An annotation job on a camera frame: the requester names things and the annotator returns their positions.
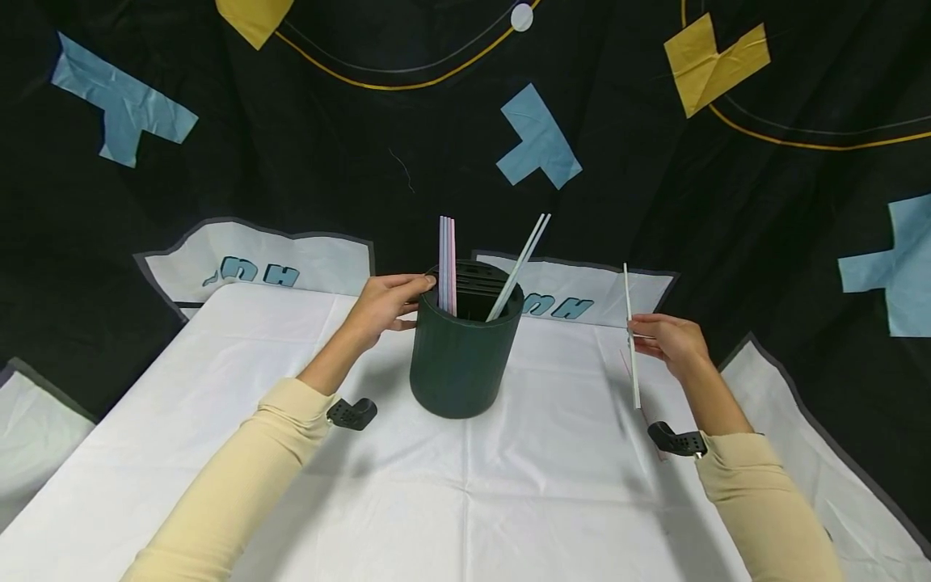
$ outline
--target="yellow curved line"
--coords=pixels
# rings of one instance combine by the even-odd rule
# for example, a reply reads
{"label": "yellow curved line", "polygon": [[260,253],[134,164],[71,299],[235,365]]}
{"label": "yellow curved line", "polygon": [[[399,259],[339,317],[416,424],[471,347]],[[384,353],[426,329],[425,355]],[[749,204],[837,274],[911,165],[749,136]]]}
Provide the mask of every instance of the yellow curved line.
{"label": "yellow curved line", "polygon": [[[540,1],[541,1],[541,0],[534,0],[534,1],[533,1],[533,4],[531,4],[530,8],[536,8],[536,5],[540,4]],[[322,62],[317,61],[316,59],[314,59],[313,57],[311,57],[310,55],[308,55],[306,52],[304,52],[303,50],[301,50],[300,47],[298,47],[297,45],[295,45],[294,43],[292,43],[284,34],[280,33],[279,31],[275,31],[275,35],[276,35],[278,38],[280,38],[281,40],[283,40],[283,41],[285,41],[286,43],[288,43],[288,44],[290,45],[291,48],[293,48],[294,50],[296,50],[296,51],[298,51],[299,53],[301,53],[301,55],[304,56],[305,59],[307,59],[308,61],[311,61],[312,63],[314,63],[315,66],[316,66],[318,69],[320,69],[321,71],[323,71],[323,72],[326,73],[326,74],[329,74],[329,75],[331,75],[331,76],[336,77],[337,79],[343,81],[344,83],[348,83],[349,85],[353,85],[353,86],[355,86],[355,87],[369,88],[369,89],[373,89],[373,90],[376,90],[376,91],[410,91],[411,89],[416,89],[416,88],[433,87],[434,85],[437,85],[437,84],[439,84],[439,83],[442,83],[443,81],[445,81],[446,79],[450,78],[450,77],[453,76],[454,74],[461,73],[466,67],[468,67],[469,65],[475,63],[475,61],[477,61],[478,59],[481,59],[482,57],[484,57],[485,55],[487,55],[489,52],[491,52],[493,48],[495,48],[495,47],[497,47],[498,45],[500,45],[501,43],[503,43],[504,40],[505,40],[506,38],[508,38],[509,36],[511,36],[511,33],[513,33],[513,32],[514,32],[514,27],[513,27],[513,26],[509,27],[509,28],[505,31],[504,34],[502,34],[502,35],[499,36],[497,39],[495,39],[494,42],[492,42],[490,45],[488,45],[487,47],[485,47],[479,54],[477,54],[476,56],[472,57],[472,58],[469,59],[468,61],[462,63],[461,65],[459,65],[459,66],[456,67],[455,69],[452,69],[452,70],[449,71],[448,73],[443,74],[443,75],[441,75],[441,76],[438,76],[438,77],[435,78],[435,79],[432,79],[432,80],[430,80],[430,81],[425,81],[424,83],[416,83],[416,84],[414,84],[414,85],[394,85],[394,86],[391,86],[391,85],[370,85],[370,84],[368,84],[368,83],[362,83],[362,82],[357,81],[357,80],[355,80],[355,79],[350,79],[350,78],[347,77],[347,76],[344,76],[344,75],[341,75],[341,74],[339,74],[339,73],[336,73],[335,71],[333,71],[332,69],[330,69],[330,68],[328,68],[326,65],[324,65]]]}
{"label": "yellow curved line", "polygon": [[[681,18],[682,18],[682,28],[684,29],[688,25],[688,20],[685,16],[685,3],[688,0],[681,0]],[[879,147],[881,145],[889,145],[892,143],[903,143],[903,142],[913,142],[915,140],[921,140],[923,138],[931,137],[931,131],[926,131],[924,133],[915,133],[912,135],[905,135],[899,138],[893,138],[890,140],[880,140],[878,142],[865,142],[865,143],[855,143],[853,145],[822,145],[820,143],[806,143],[806,142],[790,142],[787,140],[779,140],[762,133],[757,133],[750,129],[744,128],[737,125],[735,121],[732,121],[725,114],[721,113],[714,104],[709,104],[708,107],[711,111],[725,124],[731,127],[731,129],[736,129],[740,133],[749,135],[751,138],[756,138],[757,140],[762,140],[764,142],[775,143],[776,145],[787,145],[789,147],[798,147],[808,150],[822,150],[827,152],[849,152],[851,150],[863,150],[869,147]]]}

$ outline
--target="person's left hand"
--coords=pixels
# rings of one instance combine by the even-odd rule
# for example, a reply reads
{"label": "person's left hand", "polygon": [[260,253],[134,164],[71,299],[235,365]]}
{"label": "person's left hand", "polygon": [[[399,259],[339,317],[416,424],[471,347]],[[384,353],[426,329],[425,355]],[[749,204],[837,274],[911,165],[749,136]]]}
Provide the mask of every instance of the person's left hand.
{"label": "person's left hand", "polygon": [[429,275],[370,277],[337,333],[354,338],[361,349],[367,350],[385,330],[409,330],[417,322],[399,318],[416,311],[417,296],[436,284],[437,280]]}

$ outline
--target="dark green cylindrical container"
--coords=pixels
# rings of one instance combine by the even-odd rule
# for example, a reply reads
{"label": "dark green cylindrical container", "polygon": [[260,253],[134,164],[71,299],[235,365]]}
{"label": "dark green cylindrical container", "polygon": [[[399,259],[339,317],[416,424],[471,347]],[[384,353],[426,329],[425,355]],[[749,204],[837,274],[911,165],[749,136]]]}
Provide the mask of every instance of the dark green cylindrical container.
{"label": "dark green cylindrical container", "polygon": [[469,418],[488,410],[498,396],[524,296],[516,285],[501,316],[486,323],[507,273],[476,261],[456,261],[456,271],[458,317],[437,306],[439,285],[420,297],[411,389],[433,414]]}

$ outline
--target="yellow shape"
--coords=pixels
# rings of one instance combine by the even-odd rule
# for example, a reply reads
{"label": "yellow shape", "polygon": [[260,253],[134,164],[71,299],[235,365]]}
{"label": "yellow shape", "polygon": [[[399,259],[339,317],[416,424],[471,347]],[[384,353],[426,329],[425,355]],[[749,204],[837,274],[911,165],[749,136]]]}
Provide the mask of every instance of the yellow shape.
{"label": "yellow shape", "polygon": [[686,117],[695,115],[769,64],[769,48],[762,24],[719,53],[710,14],[682,29],[663,47]]}
{"label": "yellow shape", "polygon": [[256,50],[284,20],[294,0],[217,0],[217,10]]}

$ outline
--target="black plastic clamp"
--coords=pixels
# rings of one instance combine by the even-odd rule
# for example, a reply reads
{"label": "black plastic clamp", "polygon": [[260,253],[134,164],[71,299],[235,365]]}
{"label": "black plastic clamp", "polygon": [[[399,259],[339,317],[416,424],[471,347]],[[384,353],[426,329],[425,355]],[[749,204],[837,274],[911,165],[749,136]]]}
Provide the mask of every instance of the black plastic clamp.
{"label": "black plastic clamp", "polygon": [[708,452],[705,446],[705,440],[701,438],[701,433],[686,432],[680,435],[672,432],[669,425],[660,421],[651,424],[646,432],[650,439],[656,445],[656,448],[666,453],[673,453],[679,456],[696,456],[701,458]]}
{"label": "black plastic clamp", "polygon": [[362,430],[369,425],[371,419],[378,413],[378,407],[369,399],[361,399],[355,406],[340,399],[330,406],[327,418],[336,426]]}

